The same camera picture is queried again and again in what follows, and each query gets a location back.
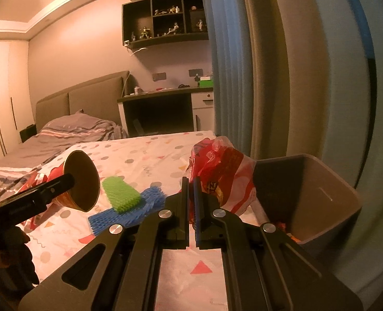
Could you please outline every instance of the wall socket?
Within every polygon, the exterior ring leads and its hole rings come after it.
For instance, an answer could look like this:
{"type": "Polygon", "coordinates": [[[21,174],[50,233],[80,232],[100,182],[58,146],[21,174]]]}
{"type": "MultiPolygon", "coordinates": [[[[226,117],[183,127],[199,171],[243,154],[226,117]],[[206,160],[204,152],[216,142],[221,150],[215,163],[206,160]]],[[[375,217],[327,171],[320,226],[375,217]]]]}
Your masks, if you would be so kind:
{"type": "Polygon", "coordinates": [[[153,74],[153,81],[164,81],[167,79],[167,75],[165,72],[159,72],[158,74],[153,74]]]}
{"type": "Polygon", "coordinates": [[[189,70],[190,77],[203,76],[203,69],[191,69],[189,70]]]}

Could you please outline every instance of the wall shelf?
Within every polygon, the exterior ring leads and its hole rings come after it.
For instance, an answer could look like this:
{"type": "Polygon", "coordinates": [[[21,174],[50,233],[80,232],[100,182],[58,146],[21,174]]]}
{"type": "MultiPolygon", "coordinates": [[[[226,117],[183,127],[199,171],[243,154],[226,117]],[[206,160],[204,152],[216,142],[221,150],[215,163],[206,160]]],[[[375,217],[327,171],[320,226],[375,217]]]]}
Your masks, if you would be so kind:
{"type": "Polygon", "coordinates": [[[208,40],[203,0],[140,0],[122,5],[122,39],[130,41],[129,49],[150,45],[208,40]],[[154,15],[156,11],[169,11],[176,7],[179,13],[154,15]],[[203,23],[202,31],[198,24],[203,23]],[[164,35],[177,23],[176,34],[164,35]],[[150,38],[140,38],[144,29],[149,29],[150,38]]]}

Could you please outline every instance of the metal bolt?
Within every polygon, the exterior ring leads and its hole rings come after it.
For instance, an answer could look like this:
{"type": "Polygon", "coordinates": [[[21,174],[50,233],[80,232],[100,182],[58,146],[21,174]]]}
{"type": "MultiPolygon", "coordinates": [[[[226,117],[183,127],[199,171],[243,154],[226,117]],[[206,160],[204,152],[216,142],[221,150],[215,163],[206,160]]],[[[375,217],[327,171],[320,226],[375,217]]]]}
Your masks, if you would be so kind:
{"type": "Polygon", "coordinates": [[[275,232],[276,227],[272,223],[266,223],[262,227],[265,232],[275,232]]]}
{"type": "Polygon", "coordinates": [[[158,216],[161,218],[169,218],[171,215],[173,215],[173,213],[168,209],[163,209],[158,212],[158,216]]]}
{"type": "Polygon", "coordinates": [[[213,211],[213,216],[214,217],[225,217],[226,216],[226,212],[223,209],[215,209],[213,211]]]}
{"type": "Polygon", "coordinates": [[[121,226],[120,224],[113,224],[110,228],[109,228],[109,232],[111,234],[119,234],[120,232],[122,232],[122,230],[124,229],[123,226],[121,226]]]}

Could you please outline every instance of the gray plastic bin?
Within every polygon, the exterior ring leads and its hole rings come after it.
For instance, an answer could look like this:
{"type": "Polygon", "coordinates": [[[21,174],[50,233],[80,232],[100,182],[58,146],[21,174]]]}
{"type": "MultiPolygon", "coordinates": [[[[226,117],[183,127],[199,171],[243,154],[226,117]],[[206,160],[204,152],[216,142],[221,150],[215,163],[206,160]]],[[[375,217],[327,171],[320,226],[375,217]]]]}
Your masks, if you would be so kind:
{"type": "Polygon", "coordinates": [[[257,161],[253,182],[269,220],[286,223],[286,231],[312,255],[361,209],[358,193],[308,154],[257,161]]]}

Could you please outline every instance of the desk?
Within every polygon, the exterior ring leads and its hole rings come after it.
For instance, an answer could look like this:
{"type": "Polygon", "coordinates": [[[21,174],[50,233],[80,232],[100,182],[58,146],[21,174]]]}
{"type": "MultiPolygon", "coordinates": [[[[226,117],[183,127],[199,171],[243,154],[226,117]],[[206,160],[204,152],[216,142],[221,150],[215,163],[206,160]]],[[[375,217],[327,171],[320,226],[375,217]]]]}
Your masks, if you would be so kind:
{"type": "Polygon", "coordinates": [[[122,127],[130,137],[214,130],[213,88],[189,87],[146,92],[118,99],[122,127]]]}

